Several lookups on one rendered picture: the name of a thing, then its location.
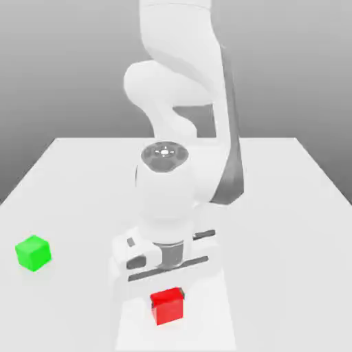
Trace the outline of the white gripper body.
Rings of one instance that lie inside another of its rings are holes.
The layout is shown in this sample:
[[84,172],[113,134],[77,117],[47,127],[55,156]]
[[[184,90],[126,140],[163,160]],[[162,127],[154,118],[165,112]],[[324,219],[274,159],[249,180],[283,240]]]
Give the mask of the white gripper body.
[[127,261],[127,244],[113,242],[109,259],[109,284],[115,298],[149,299],[151,294],[177,287],[183,294],[197,283],[216,276],[221,270],[221,248],[213,238],[191,243],[190,257],[174,267],[152,266],[144,254]]

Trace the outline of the small red cube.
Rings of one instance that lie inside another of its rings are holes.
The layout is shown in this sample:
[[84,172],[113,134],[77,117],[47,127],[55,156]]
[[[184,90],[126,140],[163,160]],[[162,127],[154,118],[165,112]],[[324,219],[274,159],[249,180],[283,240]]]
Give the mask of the small red cube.
[[185,294],[181,287],[174,287],[150,295],[151,311],[157,326],[184,317]]

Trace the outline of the small green cube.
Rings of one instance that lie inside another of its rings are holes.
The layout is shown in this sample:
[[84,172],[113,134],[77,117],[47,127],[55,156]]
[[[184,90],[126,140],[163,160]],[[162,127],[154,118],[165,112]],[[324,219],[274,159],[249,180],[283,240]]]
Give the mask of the small green cube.
[[16,244],[15,252],[19,264],[32,272],[40,269],[52,259],[49,242],[36,235]]

